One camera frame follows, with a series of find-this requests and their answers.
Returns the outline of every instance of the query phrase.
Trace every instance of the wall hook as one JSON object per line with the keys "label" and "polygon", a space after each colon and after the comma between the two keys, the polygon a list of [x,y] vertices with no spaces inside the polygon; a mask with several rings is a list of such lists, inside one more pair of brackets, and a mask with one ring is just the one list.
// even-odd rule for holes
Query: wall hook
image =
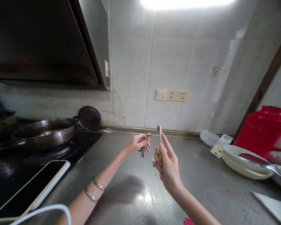
{"label": "wall hook", "polygon": [[214,67],[213,67],[213,70],[214,70],[214,75],[213,75],[213,77],[215,77],[215,76],[216,76],[216,73],[219,71],[219,67],[218,67],[218,66],[214,66]]}

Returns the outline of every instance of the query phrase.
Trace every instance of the range hood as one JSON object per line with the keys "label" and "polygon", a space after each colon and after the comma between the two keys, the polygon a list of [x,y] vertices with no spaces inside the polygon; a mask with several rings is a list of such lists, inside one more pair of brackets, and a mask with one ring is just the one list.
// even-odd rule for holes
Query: range hood
{"label": "range hood", "polygon": [[0,82],[109,90],[100,0],[0,0]]}

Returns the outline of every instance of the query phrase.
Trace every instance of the hand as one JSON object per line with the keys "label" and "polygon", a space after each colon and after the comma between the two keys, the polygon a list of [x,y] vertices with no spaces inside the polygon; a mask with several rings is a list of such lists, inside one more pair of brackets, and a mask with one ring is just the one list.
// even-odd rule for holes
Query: hand
{"label": "hand", "polygon": [[128,156],[136,153],[139,149],[143,149],[145,145],[147,145],[146,152],[150,152],[150,139],[146,140],[145,134],[137,134],[134,135],[128,145],[123,149],[127,153]]}
{"label": "hand", "polygon": [[162,139],[165,146],[161,143],[156,148],[155,166],[162,173],[162,181],[166,190],[170,195],[173,195],[184,186],[180,178],[178,158],[164,133],[162,133]]}

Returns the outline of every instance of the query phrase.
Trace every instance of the ceiling light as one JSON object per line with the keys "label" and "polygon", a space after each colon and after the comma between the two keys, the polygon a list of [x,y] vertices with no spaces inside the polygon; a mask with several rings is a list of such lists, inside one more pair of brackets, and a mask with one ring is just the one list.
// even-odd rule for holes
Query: ceiling light
{"label": "ceiling light", "polygon": [[147,9],[171,10],[227,5],[234,0],[141,0]]}

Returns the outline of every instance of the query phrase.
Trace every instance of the wall socket panel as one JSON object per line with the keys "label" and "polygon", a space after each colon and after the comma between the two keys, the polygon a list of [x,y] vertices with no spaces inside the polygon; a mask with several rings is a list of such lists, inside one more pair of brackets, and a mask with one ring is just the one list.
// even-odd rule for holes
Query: wall socket panel
{"label": "wall socket panel", "polygon": [[156,90],[156,100],[166,100],[175,102],[186,102],[188,91],[186,90]]}
{"label": "wall socket panel", "polygon": [[176,101],[178,102],[186,102],[188,97],[188,91],[177,91]]}
{"label": "wall socket panel", "polygon": [[166,91],[165,100],[166,100],[166,101],[176,101],[176,99],[177,99],[177,94],[178,94],[178,91],[175,91],[175,90],[167,90],[167,91]]}

